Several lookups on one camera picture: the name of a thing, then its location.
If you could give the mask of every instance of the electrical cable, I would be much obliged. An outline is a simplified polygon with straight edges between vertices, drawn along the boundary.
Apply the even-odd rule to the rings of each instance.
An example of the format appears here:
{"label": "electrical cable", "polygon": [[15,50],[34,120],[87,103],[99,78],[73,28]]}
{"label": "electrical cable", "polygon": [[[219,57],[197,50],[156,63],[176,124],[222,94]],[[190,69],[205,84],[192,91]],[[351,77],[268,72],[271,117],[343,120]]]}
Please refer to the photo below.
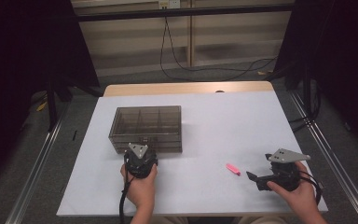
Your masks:
{"label": "electrical cable", "polygon": [[128,153],[124,154],[124,170],[126,173],[125,181],[124,181],[124,189],[121,191],[121,198],[120,198],[120,205],[119,205],[119,214],[120,214],[120,224],[125,224],[124,220],[124,201],[126,200],[127,193],[130,188],[130,184],[132,180],[135,178],[135,176],[132,177],[132,179],[129,181],[129,173],[127,170],[127,161],[128,161]]}
{"label": "electrical cable", "polygon": [[316,205],[319,204],[319,202],[321,201],[321,198],[322,198],[323,191],[322,191],[322,188],[318,184],[319,182],[312,175],[308,174],[307,172],[299,171],[302,174],[308,175],[313,180],[311,180],[310,178],[306,178],[304,176],[301,176],[301,175],[289,174],[289,173],[287,173],[287,172],[285,172],[284,170],[281,170],[281,169],[272,169],[272,170],[280,172],[280,173],[283,173],[285,175],[288,175],[289,177],[293,176],[295,178],[302,179],[302,180],[307,181],[308,183],[312,184],[313,187],[315,187],[315,191],[316,191],[316,196],[315,196]]}
{"label": "electrical cable", "polygon": [[299,125],[298,127],[295,127],[292,129],[293,133],[298,132],[299,130],[301,130],[302,128],[304,128],[305,126],[311,124],[312,122],[314,122],[316,120],[316,118],[319,115],[320,112],[320,108],[321,108],[321,100],[322,96],[321,96],[321,89],[319,87],[319,85],[316,85],[316,92],[313,96],[313,108],[314,110],[311,111],[311,113],[309,115],[307,115],[304,118],[300,118],[300,119],[293,119],[293,120],[289,120],[290,123],[292,122],[299,122],[301,120],[304,120],[305,123]]}
{"label": "electrical cable", "polygon": [[[167,30],[168,30],[168,35],[170,37],[170,42],[171,42],[171,49],[172,49],[172,55],[173,55],[173,58],[175,59],[175,62],[179,65],[179,67],[181,67],[183,70],[186,70],[186,71],[189,71],[189,72],[199,72],[199,71],[209,71],[209,70],[224,70],[224,71],[238,71],[238,72],[241,72],[240,74],[234,76],[234,77],[230,77],[230,78],[226,78],[226,79],[223,79],[223,80],[217,80],[217,81],[229,81],[231,79],[234,79],[234,78],[237,78],[237,77],[240,77],[244,74],[246,74],[247,72],[250,72],[250,71],[256,71],[256,70],[259,70],[259,69],[262,69],[264,67],[266,67],[267,65],[269,65],[270,63],[272,63],[274,60],[277,59],[277,57],[273,58],[273,59],[260,59],[260,60],[257,60],[257,61],[254,61],[250,64],[250,66],[247,68],[247,69],[235,69],[235,68],[199,68],[199,69],[189,69],[189,68],[185,68],[183,67],[181,64],[179,64],[177,58],[176,58],[176,54],[174,52],[174,49],[173,49],[173,42],[172,42],[172,36],[171,36],[171,30],[170,30],[170,26],[168,24],[168,20],[167,18],[165,18],[165,27],[164,27],[164,35],[162,37],[162,46],[161,46],[161,51],[160,51],[160,57],[159,57],[159,65],[160,65],[160,68],[162,70],[162,72],[164,73],[164,75],[168,78],[172,78],[172,79],[179,79],[179,80],[185,80],[185,81],[199,81],[199,80],[195,80],[195,79],[191,79],[191,78],[180,78],[180,77],[171,77],[167,74],[167,72],[164,70],[164,68],[162,67],[162,51],[164,49],[164,44],[165,44],[165,35],[167,33]],[[261,62],[261,61],[269,61],[267,62],[266,64],[264,64],[263,66],[261,67],[258,67],[258,68],[254,68],[252,69],[253,65],[257,62]]]}

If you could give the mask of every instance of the white tabletop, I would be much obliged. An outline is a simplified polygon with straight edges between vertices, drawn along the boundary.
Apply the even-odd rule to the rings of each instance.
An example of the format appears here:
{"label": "white tabletop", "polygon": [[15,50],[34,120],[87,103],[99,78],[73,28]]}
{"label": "white tabletop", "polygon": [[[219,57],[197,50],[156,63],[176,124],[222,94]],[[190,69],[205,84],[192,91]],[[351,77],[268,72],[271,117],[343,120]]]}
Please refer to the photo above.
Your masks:
{"label": "white tabletop", "polygon": [[[155,215],[291,213],[274,192],[259,191],[245,171],[271,175],[266,153],[280,147],[301,150],[275,92],[248,91],[100,98],[58,216],[118,216],[123,155],[116,153],[108,134],[117,107],[150,105],[182,107],[183,153],[158,154]],[[242,175],[232,174],[226,163]],[[327,211],[324,199],[319,209]],[[128,200],[124,212],[135,212]]]}

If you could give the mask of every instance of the aluminum rail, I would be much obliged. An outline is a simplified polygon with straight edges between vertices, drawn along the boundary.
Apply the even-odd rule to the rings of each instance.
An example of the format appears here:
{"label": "aluminum rail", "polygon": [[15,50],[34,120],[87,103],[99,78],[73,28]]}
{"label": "aluminum rail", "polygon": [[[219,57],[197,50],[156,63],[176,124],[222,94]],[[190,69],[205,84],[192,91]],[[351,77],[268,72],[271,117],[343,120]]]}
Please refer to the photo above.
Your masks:
{"label": "aluminum rail", "polygon": [[6,224],[20,224],[22,218],[25,215],[25,211],[28,207],[29,202],[34,194],[34,190],[36,188],[36,184],[39,180],[40,175],[42,174],[43,168],[45,166],[46,161],[48,160],[48,154],[51,151],[51,148],[57,138],[57,135],[60,131],[63,118],[66,115],[66,112],[69,108],[70,103],[66,103],[63,106],[61,115],[54,126],[53,130],[48,133],[46,137],[45,143],[40,150],[40,153],[36,159],[34,167],[28,177],[27,182],[25,182],[24,187],[22,188],[20,196],[17,198],[10,214],[7,218]]}
{"label": "aluminum rail", "polygon": [[[304,109],[303,106],[304,103],[302,102],[301,97],[298,95],[297,92],[294,91],[291,91],[290,95],[298,109],[298,112],[303,118],[305,118],[307,114]],[[335,174],[337,181],[339,182],[340,186],[344,189],[345,193],[347,194],[349,200],[353,205],[353,208],[356,210],[358,214],[358,188],[356,187],[356,185],[353,183],[353,181],[345,171],[338,157],[334,153],[334,150],[328,144],[327,140],[325,139],[324,135],[322,134],[322,131],[319,129],[319,126],[316,124],[316,122],[307,120],[307,123],[310,133],[315,139],[319,149],[322,151],[324,158],[327,160],[327,163],[329,164],[330,168]]]}
{"label": "aluminum rail", "polygon": [[67,19],[77,21],[114,21],[129,19],[183,17],[183,16],[205,16],[221,14],[259,13],[292,11],[295,4],[258,5],[246,7],[188,7],[175,9],[139,10],[125,12],[111,12],[103,14],[84,14]]}

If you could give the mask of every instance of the pink highlighter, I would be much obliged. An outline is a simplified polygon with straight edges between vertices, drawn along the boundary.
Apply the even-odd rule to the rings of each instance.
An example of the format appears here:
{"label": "pink highlighter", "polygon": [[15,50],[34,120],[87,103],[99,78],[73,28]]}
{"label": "pink highlighter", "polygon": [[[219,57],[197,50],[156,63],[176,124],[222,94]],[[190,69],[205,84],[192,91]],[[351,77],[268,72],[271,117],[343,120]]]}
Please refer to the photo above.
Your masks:
{"label": "pink highlighter", "polygon": [[233,165],[231,165],[231,164],[229,164],[229,163],[226,164],[226,167],[227,167],[228,170],[230,170],[232,173],[234,173],[234,174],[236,174],[236,175],[241,175],[241,172],[240,172],[240,170],[239,170],[237,167],[235,167],[235,166],[233,166]]}

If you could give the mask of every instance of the wall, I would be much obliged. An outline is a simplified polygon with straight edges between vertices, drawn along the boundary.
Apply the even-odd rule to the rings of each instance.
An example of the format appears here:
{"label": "wall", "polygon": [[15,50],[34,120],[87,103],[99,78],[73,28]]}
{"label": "wall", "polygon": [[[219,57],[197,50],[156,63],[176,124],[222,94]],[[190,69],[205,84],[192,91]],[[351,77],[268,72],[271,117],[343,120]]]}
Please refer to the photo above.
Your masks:
{"label": "wall", "polygon": [[[181,7],[234,7],[292,3],[293,0],[182,0]],[[158,1],[72,0],[76,14],[158,9]],[[278,55],[290,12],[168,18],[173,50],[182,66],[251,62]],[[97,75],[160,69],[165,20],[81,22]],[[162,63],[176,68],[168,31]]]}

